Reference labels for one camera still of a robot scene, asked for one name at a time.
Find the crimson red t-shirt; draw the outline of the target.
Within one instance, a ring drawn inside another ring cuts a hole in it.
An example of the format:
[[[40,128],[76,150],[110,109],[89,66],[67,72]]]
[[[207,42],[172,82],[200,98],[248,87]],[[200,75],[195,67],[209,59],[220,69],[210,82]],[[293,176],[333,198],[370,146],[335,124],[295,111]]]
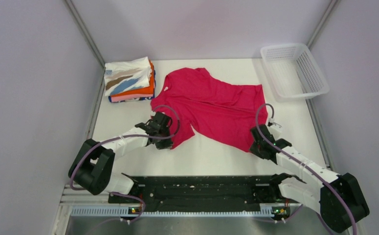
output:
[[[205,68],[182,68],[166,75],[162,91],[152,99],[152,110],[173,119],[173,148],[195,133],[248,152],[250,132],[265,123],[268,113],[262,85],[232,85],[212,77]]]

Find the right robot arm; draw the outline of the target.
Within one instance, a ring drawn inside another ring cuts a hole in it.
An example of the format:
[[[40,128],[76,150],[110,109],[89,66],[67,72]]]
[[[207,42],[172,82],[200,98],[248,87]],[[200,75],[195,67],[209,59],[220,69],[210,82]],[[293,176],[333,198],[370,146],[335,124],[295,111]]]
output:
[[[271,176],[268,194],[275,202],[285,198],[313,210],[334,232],[342,233],[370,214],[355,176],[339,174],[320,166],[297,151],[285,139],[276,139],[275,124],[251,128],[250,152],[286,169]]]

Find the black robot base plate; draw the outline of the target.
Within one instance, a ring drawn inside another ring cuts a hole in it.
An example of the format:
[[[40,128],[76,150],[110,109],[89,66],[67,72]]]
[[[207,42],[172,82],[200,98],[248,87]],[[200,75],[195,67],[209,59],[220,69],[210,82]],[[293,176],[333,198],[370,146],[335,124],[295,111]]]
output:
[[[130,195],[146,212],[258,212],[294,203],[276,194],[271,176],[135,176]]]

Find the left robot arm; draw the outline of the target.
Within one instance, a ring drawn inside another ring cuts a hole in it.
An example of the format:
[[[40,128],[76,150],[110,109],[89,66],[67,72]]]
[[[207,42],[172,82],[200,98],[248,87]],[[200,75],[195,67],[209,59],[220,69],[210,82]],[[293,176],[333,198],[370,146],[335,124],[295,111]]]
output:
[[[86,140],[74,159],[69,172],[69,184],[73,190],[86,190],[92,195],[102,192],[119,193],[126,202],[138,198],[139,190],[134,180],[125,174],[113,172],[114,161],[125,154],[148,145],[168,149],[173,145],[170,132],[173,120],[156,112],[147,122],[105,141]]]

